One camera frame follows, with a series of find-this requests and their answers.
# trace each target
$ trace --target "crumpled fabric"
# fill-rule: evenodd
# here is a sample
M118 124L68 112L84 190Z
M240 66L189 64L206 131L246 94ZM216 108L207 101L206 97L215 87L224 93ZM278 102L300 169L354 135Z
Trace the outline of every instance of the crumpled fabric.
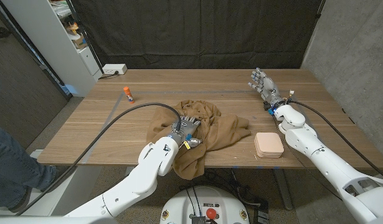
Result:
M222 149L251 134L247 130L249 120L236 115L221 116L212 103L184 100L173 108L181 116L193 116L201 121L192 136L202 139L202 143L189 150L181 147L173 162L174 171L183 179L191 180L204 174L206 152ZM169 109L157 108L148 128L147 142L155 143L168 135L176 119Z

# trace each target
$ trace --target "robotic hand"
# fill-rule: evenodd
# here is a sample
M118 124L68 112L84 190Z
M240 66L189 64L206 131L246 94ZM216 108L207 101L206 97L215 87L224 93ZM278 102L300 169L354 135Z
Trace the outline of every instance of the robotic hand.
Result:
M248 83L248 85L260 93L260 96L264 100L263 103L265 110L278 107L279 103L283 101L283 98L281 97L277 85L273 82L273 80L259 68L256 68L256 71L252 72L251 77L257 85L253 83Z
M183 144L190 149L198 146L202 143L201 139L192 138L192 134L197 130L197 127L201 124L195 117L181 116L181 127L179 131L176 131L177 122L172 124L172 132L168 134L168 137L173 138L179 147Z

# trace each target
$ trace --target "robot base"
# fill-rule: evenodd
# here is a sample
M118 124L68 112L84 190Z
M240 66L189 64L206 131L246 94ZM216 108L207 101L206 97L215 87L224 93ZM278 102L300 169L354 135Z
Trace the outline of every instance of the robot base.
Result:
M194 212L197 217L207 217L207 210L212 208L216 211L215 222L218 224L249 224L247 210L244 205L230 193L211 186L195 186L195 193L192 188L177 193L166 202L160 219L160 224L192 224L191 217ZM187 192L190 195L195 211Z

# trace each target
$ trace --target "gray wall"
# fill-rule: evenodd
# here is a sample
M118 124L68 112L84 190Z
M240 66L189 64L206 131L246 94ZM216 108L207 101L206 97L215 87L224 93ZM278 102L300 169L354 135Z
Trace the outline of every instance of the gray wall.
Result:
M383 1L327 0L301 67L383 153Z

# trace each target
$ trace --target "white power strip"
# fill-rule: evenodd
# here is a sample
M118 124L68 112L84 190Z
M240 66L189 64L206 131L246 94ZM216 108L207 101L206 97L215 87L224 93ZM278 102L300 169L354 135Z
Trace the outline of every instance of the white power strip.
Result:
M128 67L125 64L105 64L103 67L105 75L112 75L116 71L118 71L118 74L125 74L127 69Z

